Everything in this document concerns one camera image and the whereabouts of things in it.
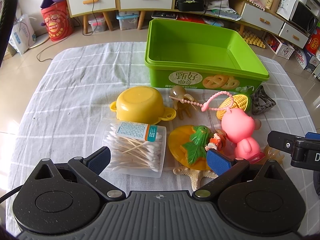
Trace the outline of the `yellow toy pot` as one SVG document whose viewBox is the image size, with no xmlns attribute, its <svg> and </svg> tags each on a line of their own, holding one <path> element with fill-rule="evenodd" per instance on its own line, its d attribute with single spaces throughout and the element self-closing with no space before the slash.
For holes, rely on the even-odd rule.
<svg viewBox="0 0 320 240">
<path fill-rule="evenodd" d="M 176 118 L 176 110 L 166 107 L 161 93 L 148 86 L 129 88 L 119 94 L 117 100 L 110 104 L 110 110 L 117 119 L 155 125 L 161 121 Z"/>
</svg>

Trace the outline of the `beige hair claw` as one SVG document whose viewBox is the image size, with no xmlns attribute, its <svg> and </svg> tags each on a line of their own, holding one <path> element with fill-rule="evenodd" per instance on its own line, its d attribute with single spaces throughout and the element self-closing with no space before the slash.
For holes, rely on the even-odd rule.
<svg viewBox="0 0 320 240">
<path fill-rule="evenodd" d="M 181 100 L 193 101 L 196 102 L 194 97 L 186 92 L 185 88 L 182 86 L 174 86 L 171 88 L 169 92 L 169 98 L 173 101 L 173 107 L 176 110 L 177 116 L 180 120 L 184 119 L 184 113 L 187 117 L 192 117 L 191 109 L 197 111 L 198 107 L 195 105 L 191 105 Z"/>
</svg>

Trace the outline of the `yellow egg tray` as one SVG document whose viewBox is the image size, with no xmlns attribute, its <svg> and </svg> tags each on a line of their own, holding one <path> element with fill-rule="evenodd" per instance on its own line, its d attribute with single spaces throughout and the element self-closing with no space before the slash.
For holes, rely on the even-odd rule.
<svg viewBox="0 0 320 240">
<path fill-rule="evenodd" d="M 266 46 L 265 46 L 264 42 L 262 41 L 262 39 L 257 37 L 257 35 L 255 35 L 251 31 L 244 30 L 243 33 L 242 33 L 242 38 L 249 45 L 254 45 L 254 46 L 257 46 L 257 47 L 263 48 L 263 49 L 266 48 Z"/>
</svg>

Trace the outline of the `amber hair claw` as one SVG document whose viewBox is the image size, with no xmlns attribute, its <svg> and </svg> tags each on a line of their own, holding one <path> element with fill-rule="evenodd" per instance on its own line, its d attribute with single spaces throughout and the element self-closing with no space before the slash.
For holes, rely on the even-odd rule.
<svg viewBox="0 0 320 240">
<path fill-rule="evenodd" d="M 264 148 L 265 158 L 276 160 L 279 164 L 283 163 L 284 155 L 280 153 L 280 150 L 270 147 L 266 145 Z"/>
</svg>

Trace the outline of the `green cookie box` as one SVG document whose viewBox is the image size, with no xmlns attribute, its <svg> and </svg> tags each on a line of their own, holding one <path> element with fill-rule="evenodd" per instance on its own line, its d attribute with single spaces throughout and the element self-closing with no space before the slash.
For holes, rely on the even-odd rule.
<svg viewBox="0 0 320 240">
<path fill-rule="evenodd" d="M 153 19 L 145 51 L 150 83 L 251 95 L 269 73 L 234 30 L 212 25 Z"/>
</svg>

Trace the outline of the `clear cotton swab jar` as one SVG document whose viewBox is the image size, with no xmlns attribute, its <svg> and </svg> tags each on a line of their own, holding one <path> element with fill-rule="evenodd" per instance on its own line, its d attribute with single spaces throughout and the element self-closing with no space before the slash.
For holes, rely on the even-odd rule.
<svg viewBox="0 0 320 240">
<path fill-rule="evenodd" d="M 108 172 L 159 178 L 162 175 L 167 129 L 118 119 L 103 118 L 95 131 L 93 151 L 106 146 L 111 152 Z"/>
</svg>

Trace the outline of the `black handbag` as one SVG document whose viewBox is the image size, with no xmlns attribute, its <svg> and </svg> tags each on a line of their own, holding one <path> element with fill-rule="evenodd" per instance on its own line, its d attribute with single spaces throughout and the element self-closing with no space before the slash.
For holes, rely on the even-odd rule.
<svg viewBox="0 0 320 240">
<path fill-rule="evenodd" d="M 176 0 L 175 9 L 182 12 L 204 11 L 204 0 Z"/>
</svg>

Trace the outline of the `black leopard hair claw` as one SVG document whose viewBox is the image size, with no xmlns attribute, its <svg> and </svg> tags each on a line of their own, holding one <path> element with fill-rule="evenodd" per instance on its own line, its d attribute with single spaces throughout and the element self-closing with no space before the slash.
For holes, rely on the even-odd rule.
<svg viewBox="0 0 320 240">
<path fill-rule="evenodd" d="M 251 100 L 253 115 L 262 114 L 276 105 L 276 102 L 266 94 L 262 85 L 251 95 Z"/>
</svg>

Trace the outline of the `orange toy pumpkin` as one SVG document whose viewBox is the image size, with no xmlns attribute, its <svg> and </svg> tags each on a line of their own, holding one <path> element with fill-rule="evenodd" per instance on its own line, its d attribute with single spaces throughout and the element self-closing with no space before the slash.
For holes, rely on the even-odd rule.
<svg viewBox="0 0 320 240">
<path fill-rule="evenodd" d="M 168 147 L 172 156 L 183 166 L 193 170 L 209 170 L 207 165 L 208 144 L 213 133 L 207 126 L 183 125 L 168 136 Z"/>
</svg>

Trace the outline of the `pink rubber pig toy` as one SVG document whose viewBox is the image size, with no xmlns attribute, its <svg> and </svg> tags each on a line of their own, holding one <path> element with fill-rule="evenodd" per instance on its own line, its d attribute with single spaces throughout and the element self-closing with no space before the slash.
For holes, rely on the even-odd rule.
<svg viewBox="0 0 320 240">
<path fill-rule="evenodd" d="M 261 127 L 259 119 L 253 119 L 240 108 L 229 108 L 221 120 L 227 139 L 235 144 L 234 155 L 255 164 L 265 157 L 253 132 Z"/>
</svg>

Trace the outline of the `toy corn cob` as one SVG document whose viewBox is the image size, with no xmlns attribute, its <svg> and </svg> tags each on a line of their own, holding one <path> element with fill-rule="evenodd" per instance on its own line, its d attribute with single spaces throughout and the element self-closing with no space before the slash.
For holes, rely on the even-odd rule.
<svg viewBox="0 0 320 240">
<path fill-rule="evenodd" d="M 221 103 L 219 108 L 227 107 L 230 105 L 230 103 L 231 103 L 231 99 L 227 98 Z M 251 107 L 252 107 L 252 100 L 249 96 L 247 96 L 246 94 L 233 95 L 233 104 L 230 108 L 240 108 L 244 112 L 248 113 L 250 111 Z M 216 117 L 219 120 L 222 120 L 225 113 L 226 113 L 226 110 L 216 111 Z"/>
</svg>

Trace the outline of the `wooden TV cabinet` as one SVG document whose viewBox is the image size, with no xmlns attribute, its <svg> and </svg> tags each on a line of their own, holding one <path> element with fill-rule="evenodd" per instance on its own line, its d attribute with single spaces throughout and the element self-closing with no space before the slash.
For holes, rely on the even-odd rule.
<svg viewBox="0 0 320 240">
<path fill-rule="evenodd" d="M 71 17 L 107 11 L 178 11 L 177 0 L 66 0 Z M 279 36 L 303 48 L 309 39 L 309 34 L 299 30 L 289 21 L 277 16 L 275 13 L 264 9 L 258 3 L 250 0 L 229 0 L 229 6 L 239 15 L 240 29 L 245 26 L 262 29 Z"/>
</svg>

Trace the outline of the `clear storage bin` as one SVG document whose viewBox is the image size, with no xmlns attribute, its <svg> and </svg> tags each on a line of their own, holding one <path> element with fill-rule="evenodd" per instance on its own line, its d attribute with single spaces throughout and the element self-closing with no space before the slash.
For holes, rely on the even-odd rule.
<svg viewBox="0 0 320 240">
<path fill-rule="evenodd" d="M 116 18 L 119 21 L 121 30 L 137 29 L 139 11 L 119 11 L 116 12 Z"/>
</svg>

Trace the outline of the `small orange figurine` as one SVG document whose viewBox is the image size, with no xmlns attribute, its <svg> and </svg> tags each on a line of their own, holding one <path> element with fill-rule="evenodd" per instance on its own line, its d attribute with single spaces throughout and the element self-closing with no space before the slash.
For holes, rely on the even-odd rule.
<svg viewBox="0 0 320 240">
<path fill-rule="evenodd" d="M 205 146 L 205 150 L 214 149 L 216 151 L 221 151 L 226 146 L 226 133 L 217 129 L 214 135 L 210 138 L 208 144 Z"/>
</svg>

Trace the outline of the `microwave oven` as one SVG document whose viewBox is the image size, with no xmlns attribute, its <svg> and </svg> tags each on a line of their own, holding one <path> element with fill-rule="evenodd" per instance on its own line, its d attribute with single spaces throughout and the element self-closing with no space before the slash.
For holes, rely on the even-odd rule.
<svg viewBox="0 0 320 240">
<path fill-rule="evenodd" d="M 309 34 L 318 24 L 318 18 L 299 0 L 280 0 L 277 14 Z"/>
</svg>

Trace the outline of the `grey checked cloth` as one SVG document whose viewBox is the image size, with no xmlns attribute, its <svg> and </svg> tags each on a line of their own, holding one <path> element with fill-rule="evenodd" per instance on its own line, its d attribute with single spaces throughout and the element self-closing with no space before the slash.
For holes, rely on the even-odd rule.
<svg viewBox="0 0 320 240">
<path fill-rule="evenodd" d="M 90 155 L 97 126 L 103 118 L 116 118 L 109 108 L 118 95 L 133 86 L 149 86 L 149 69 L 144 64 L 145 42 L 114 42 L 70 48 L 54 57 L 31 97 L 20 123 L 8 179 L 9 191 L 22 185 L 42 158 L 65 163 L 72 157 Z M 271 110 L 258 115 L 262 128 L 254 138 L 264 148 L 271 130 L 304 136 L 316 132 L 312 118 L 297 87 L 272 56 L 256 52 L 270 72 L 263 83 L 268 96 L 276 101 Z M 181 125 L 218 128 L 215 112 L 193 111 L 192 118 L 161 122 L 170 133 Z M 101 176 L 126 193 L 131 190 L 189 190 L 190 179 L 176 176 L 179 163 L 167 150 L 160 178 L 148 178 L 103 171 Z M 319 198 L 313 185 L 313 172 L 290 165 L 283 168 L 306 202 L 307 212 L 299 232 L 319 232 Z"/>
</svg>

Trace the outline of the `beige starfish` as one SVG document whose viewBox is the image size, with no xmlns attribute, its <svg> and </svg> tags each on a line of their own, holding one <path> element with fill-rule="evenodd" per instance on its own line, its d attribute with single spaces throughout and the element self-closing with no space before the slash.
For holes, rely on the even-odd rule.
<svg viewBox="0 0 320 240">
<path fill-rule="evenodd" d="M 188 176 L 191 181 L 191 188 L 193 191 L 198 190 L 201 187 L 201 180 L 203 178 L 215 179 L 218 175 L 212 170 L 193 170 L 191 168 L 180 166 L 173 169 L 175 175 Z"/>
</svg>

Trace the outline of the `red round bucket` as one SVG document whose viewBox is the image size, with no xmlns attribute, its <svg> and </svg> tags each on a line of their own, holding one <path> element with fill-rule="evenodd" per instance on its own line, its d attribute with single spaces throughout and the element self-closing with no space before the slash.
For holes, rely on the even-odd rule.
<svg viewBox="0 0 320 240">
<path fill-rule="evenodd" d="M 73 23 L 66 1 L 41 9 L 41 14 L 51 41 L 60 41 L 72 34 Z"/>
</svg>

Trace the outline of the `white paper bag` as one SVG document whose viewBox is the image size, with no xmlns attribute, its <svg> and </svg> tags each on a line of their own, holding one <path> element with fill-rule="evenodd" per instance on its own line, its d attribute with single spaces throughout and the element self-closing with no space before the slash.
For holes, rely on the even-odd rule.
<svg viewBox="0 0 320 240">
<path fill-rule="evenodd" d="M 36 35 L 31 25 L 29 16 L 23 14 L 14 24 L 9 44 L 20 54 L 23 55 L 30 47 L 34 45 Z"/>
</svg>

